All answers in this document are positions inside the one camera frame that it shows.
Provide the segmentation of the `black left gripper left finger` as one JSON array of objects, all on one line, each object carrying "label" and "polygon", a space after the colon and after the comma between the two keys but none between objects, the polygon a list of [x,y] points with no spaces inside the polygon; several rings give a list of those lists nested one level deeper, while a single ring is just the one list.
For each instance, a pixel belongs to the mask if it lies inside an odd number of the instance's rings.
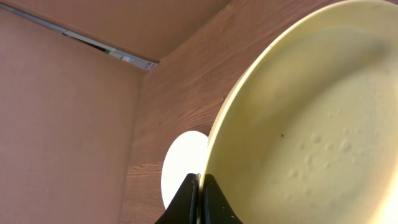
[{"label": "black left gripper left finger", "polygon": [[196,224],[199,183],[195,174],[187,174],[171,203],[155,224]]}]

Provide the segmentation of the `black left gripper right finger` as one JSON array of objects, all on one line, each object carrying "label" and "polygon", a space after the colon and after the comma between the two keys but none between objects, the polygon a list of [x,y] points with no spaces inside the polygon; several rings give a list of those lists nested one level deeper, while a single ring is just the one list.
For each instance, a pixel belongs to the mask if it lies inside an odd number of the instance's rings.
[{"label": "black left gripper right finger", "polygon": [[201,222],[204,224],[243,224],[211,174],[207,174],[204,179]]}]

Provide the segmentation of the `white plate with sauce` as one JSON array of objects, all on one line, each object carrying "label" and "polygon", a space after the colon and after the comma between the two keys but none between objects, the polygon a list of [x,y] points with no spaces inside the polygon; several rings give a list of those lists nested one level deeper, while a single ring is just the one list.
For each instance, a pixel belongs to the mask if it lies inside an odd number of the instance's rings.
[{"label": "white plate with sauce", "polygon": [[187,131],[170,145],[161,173],[161,194],[168,208],[187,174],[201,174],[208,155],[208,136],[199,131]]}]

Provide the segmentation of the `yellow plate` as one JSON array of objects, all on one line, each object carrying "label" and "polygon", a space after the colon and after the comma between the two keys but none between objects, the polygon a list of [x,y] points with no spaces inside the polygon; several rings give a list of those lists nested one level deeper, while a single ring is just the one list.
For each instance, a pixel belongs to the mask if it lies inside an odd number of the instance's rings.
[{"label": "yellow plate", "polygon": [[207,174],[242,223],[397,222],[397,5],[342,1],[290,26],[244,72]]}]

